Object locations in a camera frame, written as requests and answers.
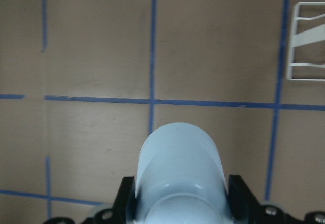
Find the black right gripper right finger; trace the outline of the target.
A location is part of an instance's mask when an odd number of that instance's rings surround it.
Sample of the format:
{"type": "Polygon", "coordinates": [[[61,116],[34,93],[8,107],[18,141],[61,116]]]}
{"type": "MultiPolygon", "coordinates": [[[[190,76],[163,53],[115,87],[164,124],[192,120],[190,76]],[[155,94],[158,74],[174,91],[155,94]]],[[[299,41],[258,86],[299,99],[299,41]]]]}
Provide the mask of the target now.
{"type": "Polygon", "coordinates": [[[259,201],[240,175],[229,175],[228,201],[235,220],[257,220],[259,201]]]}

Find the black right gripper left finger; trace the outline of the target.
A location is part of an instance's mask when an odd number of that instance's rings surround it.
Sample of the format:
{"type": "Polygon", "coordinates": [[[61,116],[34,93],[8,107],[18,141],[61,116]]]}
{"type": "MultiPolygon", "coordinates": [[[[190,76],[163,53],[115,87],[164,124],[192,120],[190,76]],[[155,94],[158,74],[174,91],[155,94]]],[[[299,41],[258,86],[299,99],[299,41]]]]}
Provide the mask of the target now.
{"type": "Polygon", "coordinates": [[[116,199],[114,211],[118,221],[133,221],[135,216],[135,178],[123,177],[116,199]]]}

